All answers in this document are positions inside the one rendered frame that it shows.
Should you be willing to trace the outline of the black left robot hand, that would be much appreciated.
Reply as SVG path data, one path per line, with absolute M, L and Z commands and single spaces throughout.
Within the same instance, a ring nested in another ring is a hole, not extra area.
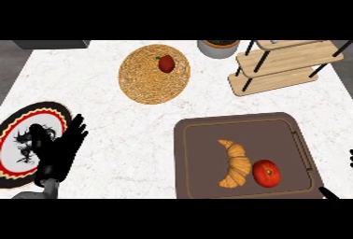
M 77 151 L 89 134 L 83 116 L 77 115 L 61 137 L 55 140 L 40 124 L 30 127 L 31 150 L 38 158 L 34 184 L 44 187 L 43 182 L 55 179 L 62 182 L 72 167 Z

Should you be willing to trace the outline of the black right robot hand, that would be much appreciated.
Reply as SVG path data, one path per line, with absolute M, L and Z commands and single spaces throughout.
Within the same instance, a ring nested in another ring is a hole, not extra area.
M 350 167 L 353 168 L 353 149 L 349 150 L 350 152 Z M 322 193 L 322 196 L 329 199 L 329 200 L 338 200 L 340 197 L 335 195 L 335 193 L 326 188 L 326 187 L 319 187 L 319 191 Z

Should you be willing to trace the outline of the brown tray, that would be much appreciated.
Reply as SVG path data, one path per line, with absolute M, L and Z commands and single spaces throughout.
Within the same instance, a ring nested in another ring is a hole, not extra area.
M 219 186 L 227 153 L 219 140 L 241 144 L 251 162 L 267 160 L 281 183 L 260 186 L 251 176 L 233 189 Z M 295 119 L 285 113 L 183 119 L 174 128 L 176 196 L 207 199 L 320 199 L 322 178 Z

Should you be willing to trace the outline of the golden croissant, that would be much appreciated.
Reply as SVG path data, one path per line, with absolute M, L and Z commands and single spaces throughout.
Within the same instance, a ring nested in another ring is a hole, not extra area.
M 227 172 L 219 181 L 219 186 L 226 189 L 235 189 L 245 184 L 245 177 L 251 173 L 251 160 L 245 155 L 245 149 L 241 144 L 232 140 L 220 139 L 219 143 L 226 149 Z

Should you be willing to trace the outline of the wooden tiered shelf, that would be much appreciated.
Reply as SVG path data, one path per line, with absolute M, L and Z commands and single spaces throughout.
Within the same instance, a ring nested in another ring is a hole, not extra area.
M 329 40 L 253 40 L 236 56 L 236 73 L 227 77 L 233 94 L 245 96 L 316 81 L 351 44 L 349 40 L 337 48 Z

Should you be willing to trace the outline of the dragon print plate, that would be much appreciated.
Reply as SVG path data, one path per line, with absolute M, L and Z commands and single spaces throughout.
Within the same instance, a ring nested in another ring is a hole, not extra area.
M 40 124 L 55 139 L 72 121 L 69 109 L 56 102 L 21 108 L 0 123 L 0 189 L 22 187 L 34 181 L 38 158 L 31 150 L 32 124 Z

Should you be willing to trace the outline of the red tomato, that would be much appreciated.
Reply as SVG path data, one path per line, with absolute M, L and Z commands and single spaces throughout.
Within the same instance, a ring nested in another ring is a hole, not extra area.
M 281 183 L 281 170 L 269 160 L 258 160 L 253 165 L 253 177 L 264 188 L 273 188 Z

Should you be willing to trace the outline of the round woven placemat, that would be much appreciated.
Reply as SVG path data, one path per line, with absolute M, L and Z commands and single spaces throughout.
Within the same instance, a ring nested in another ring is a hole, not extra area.
M 157 56 L 170 55 L 176 62 L 171 73 L 158 69 Z M 182 52 L 168 45 L 154 44 L 136 49 L 118 69 L 118 86 L 127 97 L 145 105 L 173 100 L 189 83 L 191 65 Z

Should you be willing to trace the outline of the dark grey appliance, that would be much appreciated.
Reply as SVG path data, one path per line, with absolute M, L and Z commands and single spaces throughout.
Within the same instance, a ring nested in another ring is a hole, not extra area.
M 15 40 L 21 49 L 86 49 L 90 40 Z

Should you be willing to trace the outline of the red strawberry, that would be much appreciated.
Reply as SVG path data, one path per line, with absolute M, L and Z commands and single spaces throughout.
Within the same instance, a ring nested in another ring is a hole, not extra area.
M 158 69 L 164 73 L 171 73 L 176 68 L 176 62 L 170 55 L 164 55 L 162 57 L 157 56 L 158 60 Z

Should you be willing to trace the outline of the grey plant pot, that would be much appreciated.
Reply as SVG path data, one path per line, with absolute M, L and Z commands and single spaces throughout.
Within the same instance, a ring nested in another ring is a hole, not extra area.
M 229 58 L 239 47 L 238 40 L 224 40 L 223 44 L 216 44 L 208 40 L 198 41 L 198 49 L 201 53 L 213 59 L 224 59 Z

